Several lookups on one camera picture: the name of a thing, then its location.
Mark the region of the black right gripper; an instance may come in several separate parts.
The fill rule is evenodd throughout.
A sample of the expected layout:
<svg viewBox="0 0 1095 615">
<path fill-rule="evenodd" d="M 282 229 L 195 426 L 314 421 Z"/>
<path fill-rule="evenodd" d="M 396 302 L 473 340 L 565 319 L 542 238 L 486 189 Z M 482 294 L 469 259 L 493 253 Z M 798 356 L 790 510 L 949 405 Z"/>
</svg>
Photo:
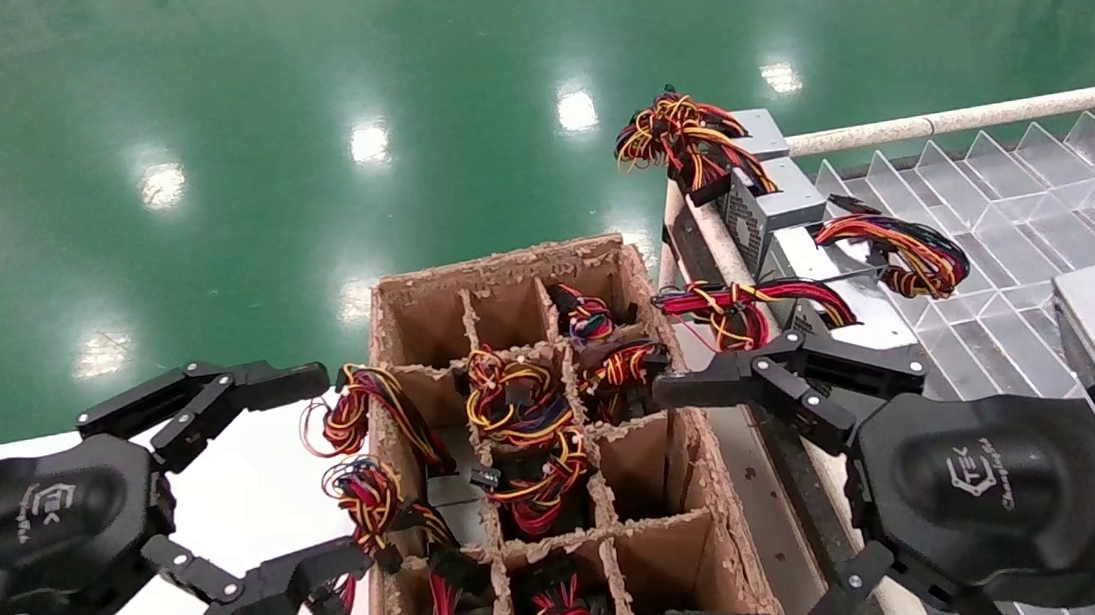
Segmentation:
<svg viewBox="0 0 1095 615">
<path fill-rule="evenodd" d="M 850 455 L 860 484 L 856 521 L 874 542 L 807 615 L 856 615 L 890 571 L 940 611 L 973 597 L 1094 604 L 1090 407 L 1024 395 L 932 401 L 913 394 L 926 375 L 923 359 L 906 347 L 785 330 L 758 349 L 717 351 L 705 369 L 669 370 L 654 386 L 664 408 L 753 406 L 833 457 Z M 867 417 L 834 399 L 837 388 L 886 405 Z"/>
</svg>

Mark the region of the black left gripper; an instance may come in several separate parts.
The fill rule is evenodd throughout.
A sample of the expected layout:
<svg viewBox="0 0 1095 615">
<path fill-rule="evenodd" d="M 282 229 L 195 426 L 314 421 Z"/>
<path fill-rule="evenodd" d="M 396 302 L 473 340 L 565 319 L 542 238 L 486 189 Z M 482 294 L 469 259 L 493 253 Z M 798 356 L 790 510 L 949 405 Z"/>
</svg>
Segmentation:
<svg viewBox="0 0 1095 615">
<path fill-rule="evenodd" d="M 0 615 L 114 615 L 155 573 L 205 602 L 203 615 L 349 615 L 337 581 L 360 579 L 374 562 L 351 537 L 235 579 L 165 536 L 175 503 L 163 472 L 191 466 L 241 413 L 328 387 L 322 362 L 189 363 L 81 413 L 77 432 L 87 439 L 74 448 L 0 460 Z M 126 440 L 157 423 L 153 454 Z"/>
</svg>

